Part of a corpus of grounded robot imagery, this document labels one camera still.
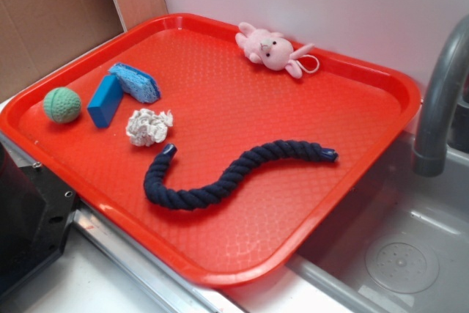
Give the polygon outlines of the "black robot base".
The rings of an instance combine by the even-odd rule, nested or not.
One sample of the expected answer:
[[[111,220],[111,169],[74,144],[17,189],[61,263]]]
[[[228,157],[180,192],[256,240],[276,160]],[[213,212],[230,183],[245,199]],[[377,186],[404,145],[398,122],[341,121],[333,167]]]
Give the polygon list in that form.
[[[77,193],[49,168],[1,147],[1,299],[64,252]]]

